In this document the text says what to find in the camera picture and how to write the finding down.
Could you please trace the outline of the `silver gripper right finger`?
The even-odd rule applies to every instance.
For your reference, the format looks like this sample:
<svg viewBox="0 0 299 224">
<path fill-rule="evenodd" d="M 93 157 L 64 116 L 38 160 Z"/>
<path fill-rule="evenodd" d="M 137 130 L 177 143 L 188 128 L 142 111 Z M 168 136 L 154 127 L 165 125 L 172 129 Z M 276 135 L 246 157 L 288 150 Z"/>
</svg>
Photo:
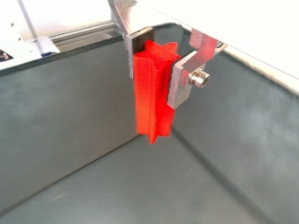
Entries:
<svg viewBox="0 0 299 224">
<path fill-rule="evenodd" d="M 194 48 L 172 65 L 172 77 L 168 93 L 168 105 L 176 109 L 189 98 L 192 87 L 202 88 L 209 81 L 204 71 L 205 63 L 226 47 L 214 38 L 190 29 L 189 45 Z"/>
</svg>

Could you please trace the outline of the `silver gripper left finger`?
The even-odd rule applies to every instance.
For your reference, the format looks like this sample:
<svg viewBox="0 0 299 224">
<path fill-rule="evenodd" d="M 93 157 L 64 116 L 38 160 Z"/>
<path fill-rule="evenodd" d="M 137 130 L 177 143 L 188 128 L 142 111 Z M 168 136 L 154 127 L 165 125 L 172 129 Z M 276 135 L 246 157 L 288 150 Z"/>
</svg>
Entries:
<svg viewBox="0 0 299 224">
<path fill-rule="evenodd" d="M 133 55 L 145 49 L 145 41 L 154 39 L 154 29 L 146 25 L 145 9 L 136 0 L 108 0 L 108 4 L 122 32 L 129 77 L 133 78 Z"/>
</svg>

